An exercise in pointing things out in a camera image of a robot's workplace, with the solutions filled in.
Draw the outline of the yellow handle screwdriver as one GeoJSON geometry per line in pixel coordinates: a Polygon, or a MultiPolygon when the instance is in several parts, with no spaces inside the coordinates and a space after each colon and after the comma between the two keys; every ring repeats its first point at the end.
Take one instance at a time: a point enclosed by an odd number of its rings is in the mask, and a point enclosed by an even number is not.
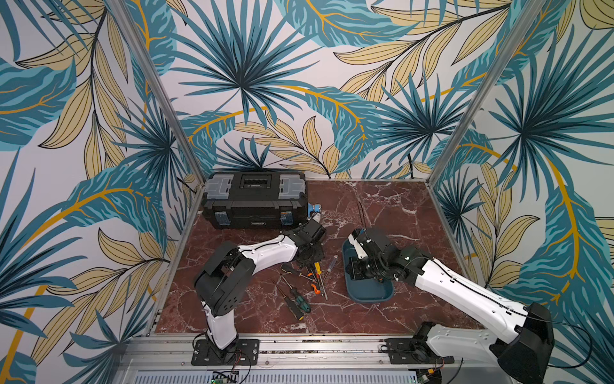
{"type": "Polygon", "coordinates": [[[322,277],[320,263],[319,262],[315,262],[314,268],[316,270],[316,277],[317,277],[317,280],[318,280],[318,283],[319,283],[319,286],[320,286],[320,290],[324,294],[325,300],[328,301],[328,295],[326,293],[326,287],[325,287],[324,280],[323,280],[323,277],[322,277]]]}

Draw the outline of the green black screwdriver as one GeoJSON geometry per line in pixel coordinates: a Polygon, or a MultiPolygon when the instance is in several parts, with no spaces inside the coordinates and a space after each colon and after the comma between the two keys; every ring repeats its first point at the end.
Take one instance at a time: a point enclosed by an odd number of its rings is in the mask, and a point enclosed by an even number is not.
{"type": "Polygon", "coordinates": [[[303,313],[306,313],[306,314],[310,313],[311,312],[310,304],[303,298],[303,296],[299,293],[297,288],[291,285],[289,281],[283,275],[281,276],[281,280],[288,286],[289,292],[294,297],[294,302],[296,303],[297,307],[303,313]]]}

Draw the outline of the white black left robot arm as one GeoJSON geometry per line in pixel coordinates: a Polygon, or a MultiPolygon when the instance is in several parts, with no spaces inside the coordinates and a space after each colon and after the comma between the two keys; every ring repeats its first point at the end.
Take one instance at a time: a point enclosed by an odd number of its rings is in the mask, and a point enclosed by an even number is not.
{"type": "Polygon", "coordinates": [[[238,340],[234,310],[253,276],[262,270],[295,262],[300,268],[323,259],[321,242],[326,229],[314,214],[299,227],[252,245],[224,242],[209,257],[194,281],[194,289],[206,314],[206,336],[219,355],[238,340]]]}

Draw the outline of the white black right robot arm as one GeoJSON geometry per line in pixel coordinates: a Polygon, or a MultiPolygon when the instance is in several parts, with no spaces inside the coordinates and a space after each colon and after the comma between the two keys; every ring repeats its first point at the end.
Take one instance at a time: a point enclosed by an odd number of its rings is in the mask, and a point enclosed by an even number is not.
{"type": "Polygon", "coordinates": [[[425,351],[496,364],[520,383],[545,379],[555,346],[553,318],[539,303],[506,299],[459,275],[415,246],[397,247],[381,230],[354,230],[342,248],[353,281],[404,283],[428,292],[480,323],[481,331],[426,324],[425,351]]]}

